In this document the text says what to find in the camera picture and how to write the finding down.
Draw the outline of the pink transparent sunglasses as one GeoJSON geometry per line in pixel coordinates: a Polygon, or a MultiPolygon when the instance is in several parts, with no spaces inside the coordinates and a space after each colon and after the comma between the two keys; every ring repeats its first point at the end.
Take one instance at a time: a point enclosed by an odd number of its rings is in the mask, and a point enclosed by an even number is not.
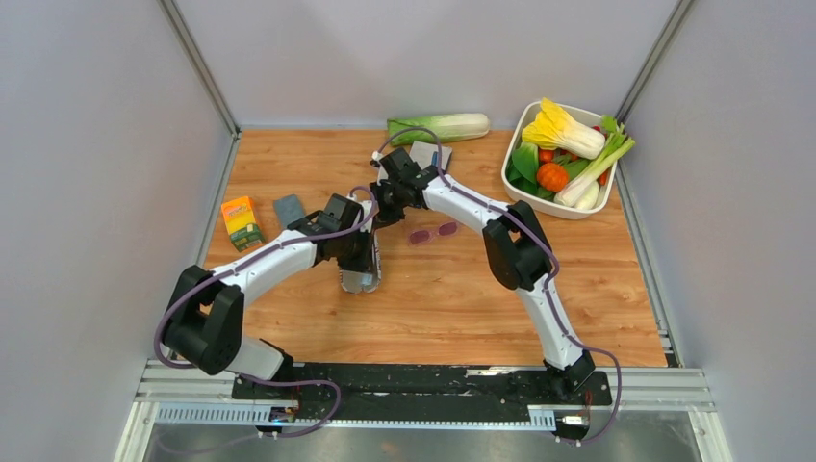
{"type": "Polygon", "coordinates": [[[458,233],[460,224],[458,221],[447,221],[435,228],[422,228],[412,231],[408,235],[408,244],[422,245],[429,244],[439,238],[448,238],[458,233]]]}

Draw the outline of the grey glasses case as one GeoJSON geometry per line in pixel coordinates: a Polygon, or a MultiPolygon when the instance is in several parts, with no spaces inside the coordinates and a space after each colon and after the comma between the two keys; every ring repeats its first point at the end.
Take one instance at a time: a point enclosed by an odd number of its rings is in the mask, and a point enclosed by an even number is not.
{"type": "Polygon", "coordinates": [[[296,194],[288,194],[274,199],[272,206],[282,229],[286,229],[290,224],[306,216],[303,205],[296,194]]]}

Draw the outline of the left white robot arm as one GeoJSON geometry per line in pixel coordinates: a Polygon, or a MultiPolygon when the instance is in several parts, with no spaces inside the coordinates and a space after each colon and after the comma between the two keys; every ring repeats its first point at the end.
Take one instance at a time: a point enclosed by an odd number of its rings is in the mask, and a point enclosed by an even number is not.
{"type": "Polygon", "coordinates": [[[289,223],[276,239],[241,259],[212,270],[185,269],[154,336],[159,360],[209,375],[251,376],[268,397],[287,396],[294,385],[293,371],[283,366],[287,355],[244,334],[244,310],[295,274],[330,259],[346,263],[360,256],[376,212],[373,200],[333,194],[323,209],[289,223]],[[184,360],[169,360],[164,347],[184,360]]]}

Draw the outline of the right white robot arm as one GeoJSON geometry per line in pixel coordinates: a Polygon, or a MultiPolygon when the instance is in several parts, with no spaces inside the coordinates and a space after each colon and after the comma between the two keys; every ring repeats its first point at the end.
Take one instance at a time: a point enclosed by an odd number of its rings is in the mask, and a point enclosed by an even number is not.
{"type": "Polygon", "coordinates": [[[444,214],[479,234],[493,277],[516,294],[533,322],[551,394],[566,403],[582,396],[596,366],[560,301],[554,285],[558,267],[531,206],[475,192],[435,166],[420,167],[402,148],[374,152],[371,163],[385,175],[372,187],[379,207],[376,226],[397,223],[411,207],[444,214]]]}

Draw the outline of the newspaper print pouch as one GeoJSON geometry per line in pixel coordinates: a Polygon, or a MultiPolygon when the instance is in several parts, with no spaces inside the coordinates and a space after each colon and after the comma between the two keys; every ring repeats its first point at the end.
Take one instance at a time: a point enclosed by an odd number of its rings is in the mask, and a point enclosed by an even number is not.
{"type": "Polygon", "coordinates": [[[349,294],[373,293],[381,282],[381,260],[376,235],[360,233],[351,254],[338,261],[341,288],[349,294]]]}

